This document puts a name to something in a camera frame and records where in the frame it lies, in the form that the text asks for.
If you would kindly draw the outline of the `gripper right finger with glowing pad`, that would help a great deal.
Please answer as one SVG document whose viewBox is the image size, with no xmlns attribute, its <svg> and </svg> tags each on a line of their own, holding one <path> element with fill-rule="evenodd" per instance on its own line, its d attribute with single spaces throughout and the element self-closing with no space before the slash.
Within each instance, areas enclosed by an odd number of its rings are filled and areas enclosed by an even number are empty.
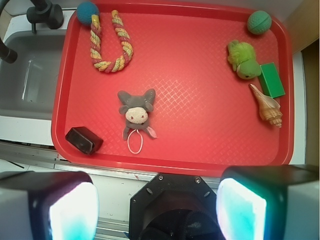
<svg viewBox="0 0 320 240">
<path fill-rule="evenodd" d="M 317 166 L 230 166 L 216 194 L 217 221 L 227 240 L 320 238 Z"/>
</svg>

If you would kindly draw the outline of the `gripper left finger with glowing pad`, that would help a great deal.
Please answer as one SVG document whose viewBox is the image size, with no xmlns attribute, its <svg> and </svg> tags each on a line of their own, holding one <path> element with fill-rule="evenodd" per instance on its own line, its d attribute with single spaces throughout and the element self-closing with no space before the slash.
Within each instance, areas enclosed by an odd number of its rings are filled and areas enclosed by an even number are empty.
<svg viewBox="0 0 320 240">
<path fill-rule="evenodd" d="M 83 171 L 0 174 L 2 240 L 92 240 L 98 217 L 98 190 Z"/>
</svg>

